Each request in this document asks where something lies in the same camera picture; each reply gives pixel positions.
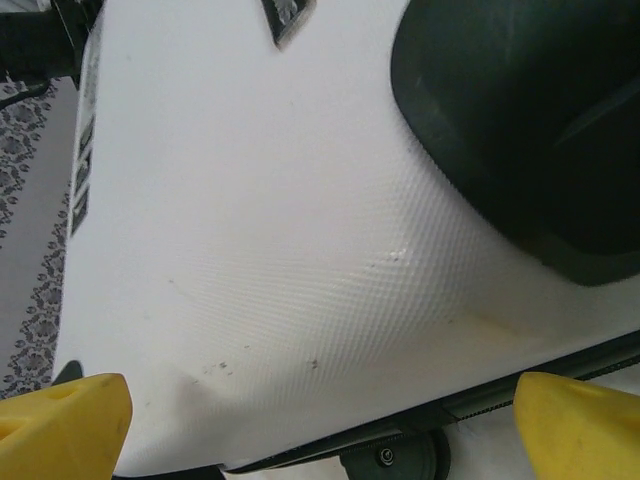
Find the black plastic cover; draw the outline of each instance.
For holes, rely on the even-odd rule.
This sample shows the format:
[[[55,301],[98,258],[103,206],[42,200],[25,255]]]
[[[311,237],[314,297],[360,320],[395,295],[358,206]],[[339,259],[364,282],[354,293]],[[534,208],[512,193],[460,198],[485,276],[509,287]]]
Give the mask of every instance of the black plastic cover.
[[[391,82],[519,247],[583,285],[640,273],[640,0],[412,0]]]
[[[45,12],[0,14],[0,82],[80,75],[103,0],[51,0]]]

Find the screw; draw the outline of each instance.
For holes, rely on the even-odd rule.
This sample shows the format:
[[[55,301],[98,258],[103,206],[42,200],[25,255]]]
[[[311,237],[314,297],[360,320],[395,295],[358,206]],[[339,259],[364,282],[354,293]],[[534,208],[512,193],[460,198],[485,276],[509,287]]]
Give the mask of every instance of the screw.
[[[380,450],[378,450],[378,460],[380,462],[380,466],[390,467],[391,465],[393,465],[393,461],[395,460],[393,450],[391,450],[390,448],[381,448]]]

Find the small wheel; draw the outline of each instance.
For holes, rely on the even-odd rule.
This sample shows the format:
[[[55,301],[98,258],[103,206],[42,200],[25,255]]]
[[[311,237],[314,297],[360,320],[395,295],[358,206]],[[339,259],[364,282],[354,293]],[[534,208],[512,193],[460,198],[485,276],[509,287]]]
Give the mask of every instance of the small wheel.
[[[451,470],[451,448],[449,440],[442,429],[431,432],[433,447],[436,453],[436,473],[433,480],[447,480]]]

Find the patterned carpet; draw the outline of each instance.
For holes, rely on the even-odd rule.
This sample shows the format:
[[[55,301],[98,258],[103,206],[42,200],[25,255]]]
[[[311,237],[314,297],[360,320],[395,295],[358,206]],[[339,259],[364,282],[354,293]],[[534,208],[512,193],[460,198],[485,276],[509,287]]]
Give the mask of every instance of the patterned carpet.
[[[0,84],[0,98],[16,86]],[[70,81],[0,111],[0,398],[51,381],[77,94]]]

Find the textured white surface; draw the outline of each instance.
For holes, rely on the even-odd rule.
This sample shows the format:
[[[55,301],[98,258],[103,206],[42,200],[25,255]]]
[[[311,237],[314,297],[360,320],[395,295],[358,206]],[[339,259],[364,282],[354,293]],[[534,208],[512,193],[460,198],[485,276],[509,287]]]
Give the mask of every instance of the textured white surface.
[[[57,368],[125,374],[117,472],[229,467],[638,328],[512,248],[409,133],[405,0],[110,0]]]

